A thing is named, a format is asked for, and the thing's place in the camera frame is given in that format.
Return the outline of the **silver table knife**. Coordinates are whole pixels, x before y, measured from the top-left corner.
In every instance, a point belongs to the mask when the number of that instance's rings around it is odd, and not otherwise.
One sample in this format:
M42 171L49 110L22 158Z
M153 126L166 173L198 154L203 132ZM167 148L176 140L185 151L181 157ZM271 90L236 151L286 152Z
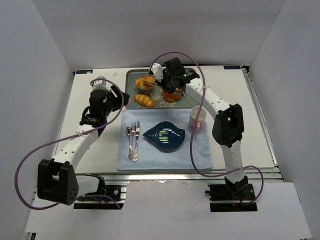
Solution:
M139 144L139 136L140 136L140 122L137 121L136 123L136 130L135 130L135 148L133 151L133 161L136 162L138 160L138 144Z

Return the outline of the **floral metal tray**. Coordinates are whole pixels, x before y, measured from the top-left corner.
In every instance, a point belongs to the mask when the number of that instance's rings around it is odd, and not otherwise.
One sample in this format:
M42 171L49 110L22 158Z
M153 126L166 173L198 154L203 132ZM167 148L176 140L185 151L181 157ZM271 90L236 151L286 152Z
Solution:
M126 73L125 78L125 93L130 96L127 109L145 109L146 107L137 103L134 99L135 95L147 95L154 102L154 108L193 108L199 105L199 102L191 96L184 94L180 99L169 102L164 99L161 88L152 88L149 90L142 90L136 86L136 80L146 77L148 75L147 69L132 69Z

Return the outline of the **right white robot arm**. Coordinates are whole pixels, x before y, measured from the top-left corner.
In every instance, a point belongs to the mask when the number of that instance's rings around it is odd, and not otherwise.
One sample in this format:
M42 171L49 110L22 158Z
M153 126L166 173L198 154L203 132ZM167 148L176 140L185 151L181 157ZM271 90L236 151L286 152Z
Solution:
M203 71L186 70L178 57L161 64L153 63L149 70L155 84L167 93L176 88L199 101L214 119L212 136L220 145L225 164L225 183L239 191L248 185L248 177L243 169L241 140L244 132L243 109L239 104L230 104L221 99L207 85Z

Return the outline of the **pink mug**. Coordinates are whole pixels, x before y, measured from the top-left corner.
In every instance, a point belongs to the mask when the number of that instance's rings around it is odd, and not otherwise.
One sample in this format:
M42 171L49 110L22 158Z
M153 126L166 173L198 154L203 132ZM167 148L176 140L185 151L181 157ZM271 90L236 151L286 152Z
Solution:
M196 131L199 131L203 124L205 123L205 120L207 118L207 112L205 109L200 108L199 106L196 106L191 109L190 115L189 115L189 126L195 127Z

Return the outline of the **silver fork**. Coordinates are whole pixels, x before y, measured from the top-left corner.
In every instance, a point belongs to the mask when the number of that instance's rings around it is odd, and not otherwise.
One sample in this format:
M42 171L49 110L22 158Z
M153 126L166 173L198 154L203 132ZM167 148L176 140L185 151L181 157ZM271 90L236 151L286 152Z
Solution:
M133 147L133 143L134 143L134 139L135 139L135 134L136 134L136 122L132 122L131 123L131 141L130 141L130 159L133 159L134 157L134 147Z

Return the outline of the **round striped bread bun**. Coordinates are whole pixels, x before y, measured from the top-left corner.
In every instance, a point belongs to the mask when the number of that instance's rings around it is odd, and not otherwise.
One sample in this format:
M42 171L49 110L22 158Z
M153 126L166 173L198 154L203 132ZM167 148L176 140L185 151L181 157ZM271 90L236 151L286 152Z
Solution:
M152 84L155 83L155 80L151 76L145 76L138 78L135 81L135 85L140 90L150 90L153 86Z

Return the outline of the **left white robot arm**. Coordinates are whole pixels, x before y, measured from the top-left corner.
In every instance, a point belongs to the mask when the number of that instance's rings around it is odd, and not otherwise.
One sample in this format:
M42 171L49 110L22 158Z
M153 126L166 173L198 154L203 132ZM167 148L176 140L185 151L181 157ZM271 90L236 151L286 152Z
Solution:
M129 98L114 85L110 90L95 89L90 93L89 106L82 112L75 137L50 160L43 159L38 164L38 198L69 206L81 196L98 196L106 192L101 176L76 175L75 170L86 151L103 133L109 114L126 106Z

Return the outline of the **silver spoon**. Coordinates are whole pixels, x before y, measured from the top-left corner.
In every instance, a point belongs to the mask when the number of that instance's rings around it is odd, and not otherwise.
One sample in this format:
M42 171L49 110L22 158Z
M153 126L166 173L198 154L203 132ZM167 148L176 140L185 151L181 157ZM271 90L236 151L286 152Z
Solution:
M130 127L126 127L125 129L125 134L128 137L128 142L129 142L129 153L128 153L128 158L131 160L133 158L133 147L132 147L132 141L131 141L131 137L132 137L132 129Z

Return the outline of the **light blue cloth mat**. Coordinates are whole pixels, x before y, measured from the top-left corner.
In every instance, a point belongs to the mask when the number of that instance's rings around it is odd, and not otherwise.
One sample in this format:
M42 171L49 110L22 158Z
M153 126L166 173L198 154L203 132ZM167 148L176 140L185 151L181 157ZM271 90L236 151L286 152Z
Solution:
M176 171L212 169L213 160L207 126L192 134L189 124L191 109L130 109L121 117L118 150L118 171ZM129 159L129 139L126 128L140 123L138 159Z

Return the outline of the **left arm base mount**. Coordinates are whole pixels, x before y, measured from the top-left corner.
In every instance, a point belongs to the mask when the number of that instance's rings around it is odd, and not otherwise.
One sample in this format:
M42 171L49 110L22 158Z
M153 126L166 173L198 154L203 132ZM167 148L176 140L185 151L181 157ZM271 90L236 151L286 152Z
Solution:
M120 210L126 199L127 187L106 185L101 192L80 196L73 205L75 210Z

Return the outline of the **dark blue leaf plate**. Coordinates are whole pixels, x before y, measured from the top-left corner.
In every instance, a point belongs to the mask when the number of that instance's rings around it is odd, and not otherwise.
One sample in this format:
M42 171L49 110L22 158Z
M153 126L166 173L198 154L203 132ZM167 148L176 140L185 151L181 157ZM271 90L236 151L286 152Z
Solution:
M142 134L149 142L162 151L178 149L186 138L186 131L170 121L162 121Z

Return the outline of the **aluminium frame rail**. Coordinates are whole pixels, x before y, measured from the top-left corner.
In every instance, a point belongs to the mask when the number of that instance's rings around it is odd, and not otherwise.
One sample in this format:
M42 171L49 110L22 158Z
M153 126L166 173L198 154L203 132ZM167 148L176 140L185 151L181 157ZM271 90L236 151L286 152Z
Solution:
M278 171L262 172L263 179L266 181L282 181L282 175ZM168 173L168 174L100 174L107 181L193 181L193 180L225 180L224 176L204 177L196 173ZM261 180L261 175L257 171L249 170L246 176L250 181Z

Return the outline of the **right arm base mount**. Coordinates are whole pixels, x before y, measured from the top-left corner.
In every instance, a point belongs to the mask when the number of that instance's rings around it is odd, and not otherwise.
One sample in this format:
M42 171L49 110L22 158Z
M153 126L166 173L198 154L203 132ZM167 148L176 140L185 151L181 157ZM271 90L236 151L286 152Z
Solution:
M256 197L252 184L249 184L236 195L225 184L211 184L204 194L209 198L212 213L257 212Z

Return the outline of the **orange cylindrical cake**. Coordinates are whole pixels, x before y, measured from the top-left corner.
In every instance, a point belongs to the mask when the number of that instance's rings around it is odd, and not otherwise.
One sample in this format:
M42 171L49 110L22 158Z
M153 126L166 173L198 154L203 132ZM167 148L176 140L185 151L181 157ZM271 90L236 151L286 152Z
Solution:
M162 96L167 102L176 102L182 97L180 93L175 92L175 93L169 94L165 91L162 92Z

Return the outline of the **metal tongs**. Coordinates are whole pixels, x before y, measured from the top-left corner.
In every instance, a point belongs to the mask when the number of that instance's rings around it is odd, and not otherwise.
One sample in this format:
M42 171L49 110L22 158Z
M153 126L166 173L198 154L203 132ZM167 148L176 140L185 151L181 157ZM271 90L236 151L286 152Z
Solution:
M156 85L155 83L152 83L152 82L149 82L149 81L146 81L146 80L143 80L142 82L143 82L143 84L146 85L146 86L149 86L149 87L152 87L152 88L161 89L161 90L167 92L168 94L177 93L177 94L181 94L181 96L184 96L184 95L185 95L183 91L179 91L179 90L174 90L174 91L167 90L167 89L163 88L163 87L160 86L160 85Z

